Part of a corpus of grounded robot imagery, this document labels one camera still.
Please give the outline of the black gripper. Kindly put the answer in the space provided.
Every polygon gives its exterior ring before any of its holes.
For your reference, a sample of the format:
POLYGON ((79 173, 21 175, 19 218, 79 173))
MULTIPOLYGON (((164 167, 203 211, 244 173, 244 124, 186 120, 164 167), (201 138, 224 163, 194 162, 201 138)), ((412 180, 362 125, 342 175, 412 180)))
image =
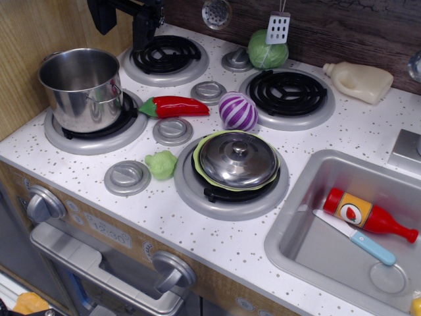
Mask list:
POLYGON ((141 51, 164 23, 164 1, 87 0, 96 29, 107 34, 117 25, 116 12, 132 17, 133 50, 141 51))

